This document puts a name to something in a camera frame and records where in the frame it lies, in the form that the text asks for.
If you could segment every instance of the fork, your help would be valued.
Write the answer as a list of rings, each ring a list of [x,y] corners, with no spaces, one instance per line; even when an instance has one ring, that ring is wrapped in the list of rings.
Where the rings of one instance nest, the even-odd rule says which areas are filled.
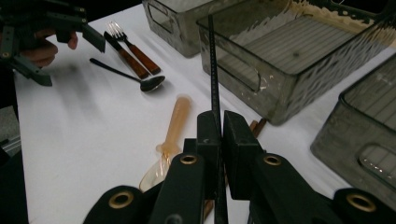
[[[122,28],[114,21],[107,24],[107,29],[111,35],[117,40],[123,41],[136,58],[148,69],[152,75],[161,72],[161,68],[153,62],[145,53],[143,53],[136,45],[128,40],[128,36],[123,32]]]

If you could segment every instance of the brass ring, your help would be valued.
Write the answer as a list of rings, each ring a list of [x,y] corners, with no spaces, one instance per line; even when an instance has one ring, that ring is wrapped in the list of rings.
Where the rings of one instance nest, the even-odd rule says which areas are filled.
[[[118,202],[120,197],[126,197],[126,200],[122,200],[122,202]],[[120,209],[128,206],[134,200],[134,195],[129,190],[120,191],[113,196],[111,196],[110,200],[108,200],[108,205],[114,209]]]
[[[346,200],[361,211],[374,212],[376,210],[375,203],[363,195],[351,193],[346,196]]]
[[[197,158],[192,155],[186,155],[180,158],[181,163],[186,164],[186,165],[191,165],[197,162]]]
[[[266,156],[263,160],[270,165],[280,165],[280,163],[282,163],[282,161],[276,156]]]
[[[2,57],[3,57],[3,58],[9,58],[9,57],[10,57],[10,53],[4,52],[4,53],[2,54]]]

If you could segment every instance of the metal bolt hole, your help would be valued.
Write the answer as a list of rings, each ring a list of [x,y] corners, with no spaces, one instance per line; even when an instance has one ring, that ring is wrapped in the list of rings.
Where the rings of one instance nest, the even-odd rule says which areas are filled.
[[[111,196],[108,205],[114,209],[128,206],[134,200],[134,195],[129,190],[120,191]]]
[[[364,212],[374,212],[376,210],[375,204],[365,197],[364,195],[360,194],[348,194],[346,196],[346,200],[354,207],[360,209]]]
[[[281,160],[275,156],[266,156],[264,157],[264,161],[270,165],[280,165],[280,163],[282,163]]]
[[[183,219],[178,214],[170,215],[165,220],[165,224],[182,224],[182,223],[183,223]]]
[[[180,158],[181,163],[191,165],[197,162],[197,158],[191,155]]]

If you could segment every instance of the spoon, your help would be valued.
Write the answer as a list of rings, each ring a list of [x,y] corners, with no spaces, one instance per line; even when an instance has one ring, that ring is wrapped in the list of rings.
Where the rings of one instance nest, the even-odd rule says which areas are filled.
[[[140,181],[139,188],[143,192],[165,179],[171,160],[180,152],[177,141],[190,113],[190,105],[190,96],[180,94],[177,97],[165,141],[156,147],[156,150],[162,153],[161,158],[149,168]]]
[[[103,68],[105,68],[105,69],[107,69],[109,71],[117,73],[117,74],[119,74],[119,75],[121,75],[123,77],[128,77],[128,78],[140,83],[140,90],[141,91],[153,91],[153,90],[157,89],[163,83],[163,81],[165,80],[164,76],[158,76],[158,77],[152,77],[152,78],[149,78],[149,79],[140,80],[137,77],[131,77],[128,74],[125,74],[125,73],[123,73],[123,72],[121,72],[121,71],[119,71],[119,70],[117,70],[115,68],[112,68],[112,67],[108,66],[107,64],[101,63],[101,62],[99,62],[98,60],[96,60],[94,58],[90,58],[90,62],[94,63],[94,64],[96,64],[98,66],[101,66],[101,67],[103,67]]]

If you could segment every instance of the black spoon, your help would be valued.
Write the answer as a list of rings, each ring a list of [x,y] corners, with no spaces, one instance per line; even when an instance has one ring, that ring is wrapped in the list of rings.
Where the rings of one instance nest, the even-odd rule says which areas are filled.
[[[110,66],[108,66],[108,65],[106,65],[104,63],[101,63],[101,62],[99,62],[98,60],[96,60],[94,58],[90,58],[90,62],[94,63],[94,64],[96,64],[98,66],[101,66],[101,67],[103,67],[103,68],[105,68],[105,69],[107,69],[109,71],[117,73],[117,74],[119,74],[119,75],[121,75],[123,77],[128,77],[128,78],[140,83],[140,90],[141,91],[153,91],[153,90],[157,89],[163,83],[163,81],[165,80],[164,76],[152,77],[152,78],[149,78],[149,79],[140,80],[137,77],[131,77],[128,74],[125,74],[125,73],[123,73],[123,72],[121,72],[121,71],[119,71],[119,70],[117,70],[115,68],[112,68],[112,67],[110,67]]]

